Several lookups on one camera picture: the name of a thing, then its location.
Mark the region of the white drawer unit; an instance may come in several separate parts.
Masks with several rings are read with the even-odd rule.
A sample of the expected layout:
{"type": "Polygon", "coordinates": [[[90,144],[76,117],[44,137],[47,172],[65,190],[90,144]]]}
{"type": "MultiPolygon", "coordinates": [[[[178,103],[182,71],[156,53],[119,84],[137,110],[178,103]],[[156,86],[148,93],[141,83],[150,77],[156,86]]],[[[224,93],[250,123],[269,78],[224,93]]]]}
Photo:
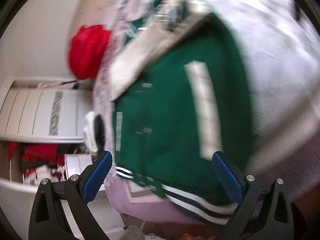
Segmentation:
{"type": "Polygon", "coordinates": [[[65,155],[65,173],[66,178],[74,174],[80,175],[88,165],[92,165],[96,155],[91,154],[66,154],[65,155]]]}

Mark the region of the green cream varsity jacket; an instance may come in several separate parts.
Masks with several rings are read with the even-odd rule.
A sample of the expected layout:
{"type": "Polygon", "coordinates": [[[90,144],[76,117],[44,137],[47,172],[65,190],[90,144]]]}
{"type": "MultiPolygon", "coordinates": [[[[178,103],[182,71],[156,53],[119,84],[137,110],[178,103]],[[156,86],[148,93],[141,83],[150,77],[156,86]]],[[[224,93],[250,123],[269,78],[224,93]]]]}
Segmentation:
{"type": "Polygon", "coordinates": [[[156,0],[110,68],[116,175],[183,213],[224,225],[236,208],[211,164],[252,153],[246,68],[227,26],[187,0],[156,0]]]}

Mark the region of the white sliding-door wardrobe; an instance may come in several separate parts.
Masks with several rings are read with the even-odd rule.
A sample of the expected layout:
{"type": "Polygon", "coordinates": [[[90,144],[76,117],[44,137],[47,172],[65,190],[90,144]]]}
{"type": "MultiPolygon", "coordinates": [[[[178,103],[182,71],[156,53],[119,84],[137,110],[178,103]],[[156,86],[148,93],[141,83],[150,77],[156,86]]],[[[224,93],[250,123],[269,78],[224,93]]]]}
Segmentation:
{"type": "Polygon", "coordinates": [[[37,89],[7,78],[1,85],[1,140],[76,144],[83,141],[92,92],[84,89],[37,89]]]}

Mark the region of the red quilted duvet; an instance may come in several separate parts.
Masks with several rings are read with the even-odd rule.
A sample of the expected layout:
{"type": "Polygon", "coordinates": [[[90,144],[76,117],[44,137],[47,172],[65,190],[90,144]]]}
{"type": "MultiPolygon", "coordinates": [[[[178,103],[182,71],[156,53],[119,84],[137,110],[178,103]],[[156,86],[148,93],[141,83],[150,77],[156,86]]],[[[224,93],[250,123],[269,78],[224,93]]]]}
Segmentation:
{"type": "Polygon", "coordinates": [[[68,65],[80,80],[95,79],[112,31],[103,25],[81,26],[70,42],[68,65]]]}

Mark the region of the black folded garment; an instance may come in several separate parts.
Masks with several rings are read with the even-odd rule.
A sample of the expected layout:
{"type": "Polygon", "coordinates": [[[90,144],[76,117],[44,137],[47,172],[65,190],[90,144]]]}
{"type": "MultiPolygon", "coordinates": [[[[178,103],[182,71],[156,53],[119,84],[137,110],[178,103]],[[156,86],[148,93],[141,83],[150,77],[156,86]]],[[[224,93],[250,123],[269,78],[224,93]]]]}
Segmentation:
{"type": "Polygon", "coordinates": [[[93,122],[94,139],[97,145],[97,154],[103,152],[105,147],[105,125],[100,114],[97,114],[93,122]]]}

